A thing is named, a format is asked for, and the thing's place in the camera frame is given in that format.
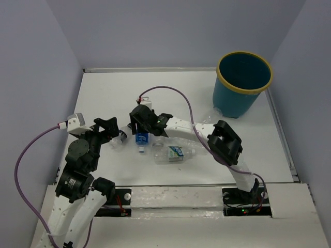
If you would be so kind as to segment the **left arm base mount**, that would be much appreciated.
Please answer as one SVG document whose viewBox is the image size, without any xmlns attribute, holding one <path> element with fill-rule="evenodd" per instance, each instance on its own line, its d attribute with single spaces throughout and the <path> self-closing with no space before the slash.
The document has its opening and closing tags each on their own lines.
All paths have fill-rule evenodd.
<svg viewBox="0 0 331 248">
<path fill-rule="evenodd" d="M 97 178 L 92 183 L 92 190 L 101 192 L 106 202 L 100 207 L 95 217 L 130 217 L 132 189 L 117 188 L 113 181 Z"/>
</svg>

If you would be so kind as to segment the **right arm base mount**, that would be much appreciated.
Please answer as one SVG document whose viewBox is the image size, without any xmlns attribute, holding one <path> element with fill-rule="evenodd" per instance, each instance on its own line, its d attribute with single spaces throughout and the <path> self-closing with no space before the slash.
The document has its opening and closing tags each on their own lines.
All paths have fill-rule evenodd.
<svg viewBox="0 0 331 248">
<path fill-rule="evenodd" d="M 238 188 L 222 189 L 223 215 L 230 216 L 272 216 L 267 190 L 258 186 L 258 181 L 251 192 Z"/>
</svg>

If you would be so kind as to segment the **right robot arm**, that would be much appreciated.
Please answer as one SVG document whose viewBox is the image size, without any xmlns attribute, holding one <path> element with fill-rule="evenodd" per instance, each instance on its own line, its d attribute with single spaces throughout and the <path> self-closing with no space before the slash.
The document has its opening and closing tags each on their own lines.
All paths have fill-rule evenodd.
<svg viewBox="0 0 331 248">
<path fill-rule="evenodd" d="M 239 199 L 249 203 L 256 198 L 259 182 L 244 162 L 241 138 L 227 122 L 191 123 L 171 114 L 156 115 L 154 110 L 142 104 L 136 106 L 129 116 L 133 134 L 144 132 L 200 142 L 218 163 L 228 168 L 238 188 Z"/>
</svg>

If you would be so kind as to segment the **blue label plastic bottle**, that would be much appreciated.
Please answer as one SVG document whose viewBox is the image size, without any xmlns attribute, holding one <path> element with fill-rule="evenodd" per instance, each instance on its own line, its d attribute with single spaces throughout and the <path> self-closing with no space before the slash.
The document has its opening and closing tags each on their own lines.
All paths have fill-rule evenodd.
<svg viewBox="0 0 331 248">
<path fill-rule="evenodd" d="M 148 133 L 137 133 L 135 135 L 135 143 L 138 146 L 138 152 L 144 154 L 147 146 L 149 145 L 149 134 Z"/>
</svg>

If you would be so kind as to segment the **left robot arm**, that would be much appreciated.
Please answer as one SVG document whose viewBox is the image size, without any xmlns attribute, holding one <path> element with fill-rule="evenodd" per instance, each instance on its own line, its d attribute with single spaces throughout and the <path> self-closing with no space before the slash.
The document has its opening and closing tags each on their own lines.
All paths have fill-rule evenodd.
<svg viewBox="0 0 331 248">
<path fill-rule="evenodd" d="M 82 114 L 77 113 L 60 125 L 76 140 L 68 147 L 48 226 L 37 247 L 77 247 L 97 211 L 114 199 L 114 182 L 95 179 L 92 172 L 97 169 L 101 145 L 119 135 L 117 119 L 96 118 L 94 123 L 86 126 Z"/>
</svg>

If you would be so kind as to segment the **black label small bottle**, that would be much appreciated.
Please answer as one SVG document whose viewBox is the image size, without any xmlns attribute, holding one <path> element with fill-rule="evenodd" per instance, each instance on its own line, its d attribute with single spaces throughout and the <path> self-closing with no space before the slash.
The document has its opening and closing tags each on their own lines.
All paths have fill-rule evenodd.
<svg viewBox="0 0 331 248">
<path fill-rule="evenodd" d="M 121 149 L 126 142 L 127 137 L 127 131 L 124 128 L 121 128 L 119 130 L 119 135 L 110 140 L 110 148 L 113 150 Z"/>
</svg>

